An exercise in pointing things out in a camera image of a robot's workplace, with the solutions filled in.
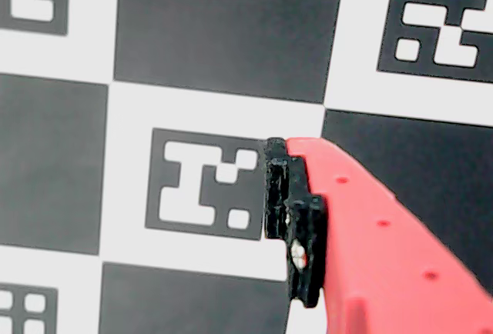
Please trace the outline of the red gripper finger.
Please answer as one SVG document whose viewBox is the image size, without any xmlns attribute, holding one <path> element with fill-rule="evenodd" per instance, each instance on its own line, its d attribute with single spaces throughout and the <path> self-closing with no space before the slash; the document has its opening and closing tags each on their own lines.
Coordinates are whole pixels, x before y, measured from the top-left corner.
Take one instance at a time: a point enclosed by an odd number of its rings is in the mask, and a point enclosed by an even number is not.
<svg viewBox="0 0 493 334">
<path fill-rule="evenodd" d="M 492 297 L 356 159 L 322 138 L 265 144 L 264 232 L 287 248 L 289 300 L 330 333 L 490 333 Z"/>
</svg>

